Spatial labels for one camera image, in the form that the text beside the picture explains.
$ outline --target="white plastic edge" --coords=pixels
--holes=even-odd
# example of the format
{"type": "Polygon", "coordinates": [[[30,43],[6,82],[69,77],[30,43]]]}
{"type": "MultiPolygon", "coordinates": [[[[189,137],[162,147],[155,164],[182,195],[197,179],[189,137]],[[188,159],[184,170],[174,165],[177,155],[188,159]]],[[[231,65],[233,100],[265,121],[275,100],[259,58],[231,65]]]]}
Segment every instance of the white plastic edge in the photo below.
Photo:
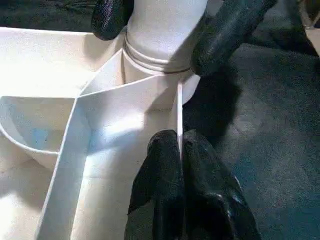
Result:
{"type": "Polygon", "coordinates": [[[17,140],[15,140],[13,137],[11,137],[7,131],[4,129],[4,127],[2,126],[1,122],[0,122],[0,133],[2,133],[10,142],[12,142],[14,145],[22,148],[23,150],[28,150],[30,152],[34,152],[34,153],[40,153],[40,154],[48,154],[48,155],[58,155],[59,152],[58,151],[46,151],[46,150],[40,150],[40,149],[36,149],[33,147],[29,147],[27,145],[24,145],[20,142],[18,142],[17,140]]]}
{"type": "Polygon", "coordinates": [[[74,115],[74,111],[75,111],[75,108],[76,108],[77,101],[78,101],[78,99],[76,98],[75,101],[73,102],[71,113],[70,113],[69,119],[68,119],[68,121],[66,123],[66,127],[65,127],[65,130],[64,130],[63,138],[62,138],[62,142],[61,142],[60,151],[58,152],[58,156],[57,156],[57,159],[56,159],[56,162],[55,162],[55,166],[54,166],[54,169],[53,169],[53,173],[52,173],[52,177],[51,177],[50,184],[49,184],[49,187],[48,187],[48,191],[47,191],[47,194],[45,196],[43,207],[42,207],[42,210],[41,210],[41,215],[40,215],[40,218],[38,220],[38,226],[37,226],[36,231],[35,231],[35,235],[34,235],[35,239],[38,238],[39,231],[40,231],[40,229],[42,227],[42,224],[43,224],[43,218],[44,218],[45,212],[47,210],[48,201],[49,201],[49,198],[51,196],[52,188],[53,188],[53,185],[54,185],[54,182],[55,182],[55,179],[56,179],[57,170],[58,170],[58,166],[59,166],[60,159],[61,159],[61,152],[65,147],[65,141],[66,141],[66,137],[67,137],[67,132],[68,132],[68,129],[69,129],[69,125],[70,125],[70,121],[72,119],[72,116],[74,115]]]}

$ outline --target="gray floor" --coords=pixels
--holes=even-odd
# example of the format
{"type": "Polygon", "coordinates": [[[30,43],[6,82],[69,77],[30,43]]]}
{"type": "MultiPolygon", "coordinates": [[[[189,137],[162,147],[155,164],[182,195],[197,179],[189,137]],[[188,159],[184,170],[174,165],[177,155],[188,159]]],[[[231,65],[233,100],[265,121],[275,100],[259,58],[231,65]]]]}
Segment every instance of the gray floor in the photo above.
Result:
{"type": "Polygon", "coordinates": [[[237,176],[262,239],[319,239],[318,58],[244,44],[200,82],[184,123],[237,176]]]}

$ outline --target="white plastic panel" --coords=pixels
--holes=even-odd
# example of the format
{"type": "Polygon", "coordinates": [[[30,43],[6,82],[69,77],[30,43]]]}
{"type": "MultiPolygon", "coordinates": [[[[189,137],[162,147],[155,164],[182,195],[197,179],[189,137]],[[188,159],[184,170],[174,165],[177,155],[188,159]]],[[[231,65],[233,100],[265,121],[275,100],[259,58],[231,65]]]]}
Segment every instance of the white plastic panel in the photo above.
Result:
{"type": "Polygon", "coordinates": [[[135,82],[151,74],[142,67],[132,64],[128,55],[121,49],[105,65],[101,67],[95,78],[88,83],[81,95],[91,94],[123,84],[135,82]]]}
{"type": "Polygon", "coordinates": [[[52,173],[0,136],[0,239],[33,240],[52,173]]]}
{"type": "Polygon", "coordinates": [[[181,99],[181,85],[163,76],[81,96],[37,239],[122,240],[148,142],[160,130],[182,129],[181,99]]]}
{"type": "Polygon", "coordinates": [[[39,240],[70,239],[90,135],[85,115],[74,106],[46,197],[39,240]]]}
{"type": "Polygon", "coordinates": [[[0,95],[74,98],[124,36],[102,41],[86,32],[0,27],[0,95]]]}

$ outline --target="white plastic part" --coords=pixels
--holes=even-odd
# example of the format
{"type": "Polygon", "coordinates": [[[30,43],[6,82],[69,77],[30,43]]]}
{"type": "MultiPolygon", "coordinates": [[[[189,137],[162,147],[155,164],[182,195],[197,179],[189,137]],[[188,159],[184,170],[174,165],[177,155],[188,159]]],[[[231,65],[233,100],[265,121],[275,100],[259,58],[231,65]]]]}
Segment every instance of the white plastic part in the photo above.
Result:
{"type": "Polygon", "coordinates": [[[55,166],[74,100],[0,98],[0,130],[15,145],[48,169],[55,166]]]}
{"type": "Polygon", "coordinates": [[[174,129],[182,145],[181,103],[181,84],[164,76],[81,96],[68,123],[37,239],[123,239],[132,183],[150,138],[174,129]]]}
{"type": "Polygon", "coordinates": [[[122,239],[149,139],[174,129],[182,148],[182,104],[200,78],[143,67],[124,35],[0,27],[0,209],[13,216],[0,239],[32,240],[38,220],[40,240],[122,239]]]}
{"type": "Polygon", "coordinates": [[[0,27],[0,95],[75,98],[122,48],[92,33],[0,27]]]}
{"type": "Polygon", "coordinates": [[[34,239],[51,176],[0,136],[0,239],[34,239]]]}
{"type": "Polygon", "coordinates": [[[208,0],[135,0],[126,49],[141,66],[160,72],[190,67],[208,0]]]}

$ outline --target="curved white surface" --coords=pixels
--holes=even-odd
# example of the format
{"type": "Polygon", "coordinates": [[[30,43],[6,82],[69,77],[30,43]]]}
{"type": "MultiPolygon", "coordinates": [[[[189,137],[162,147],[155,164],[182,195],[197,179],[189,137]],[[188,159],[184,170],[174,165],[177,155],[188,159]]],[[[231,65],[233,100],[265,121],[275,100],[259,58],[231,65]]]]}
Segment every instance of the curved white surface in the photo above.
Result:
{"type": "Polygon", "coordinates": [[[153,70],[187,70],[207,1],[135,0],[127,25],[130,55],[153,70]]]}

